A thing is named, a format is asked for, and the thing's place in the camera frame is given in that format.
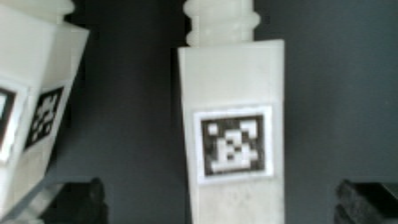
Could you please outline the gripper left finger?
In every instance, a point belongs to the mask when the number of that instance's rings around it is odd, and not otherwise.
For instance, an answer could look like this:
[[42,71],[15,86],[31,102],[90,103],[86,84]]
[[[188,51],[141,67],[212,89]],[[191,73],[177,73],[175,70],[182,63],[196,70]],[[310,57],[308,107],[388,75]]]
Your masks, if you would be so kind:
[[101,180],[92,178],[42,187],[6,213],[5,224],[108,224]]

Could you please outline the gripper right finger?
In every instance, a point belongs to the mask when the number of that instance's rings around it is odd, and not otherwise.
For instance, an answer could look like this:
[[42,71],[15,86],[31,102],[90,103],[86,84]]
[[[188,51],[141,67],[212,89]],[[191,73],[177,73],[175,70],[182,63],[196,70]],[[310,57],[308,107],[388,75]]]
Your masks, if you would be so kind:
[[342,180],[333,224],[398,224],[398,183]]

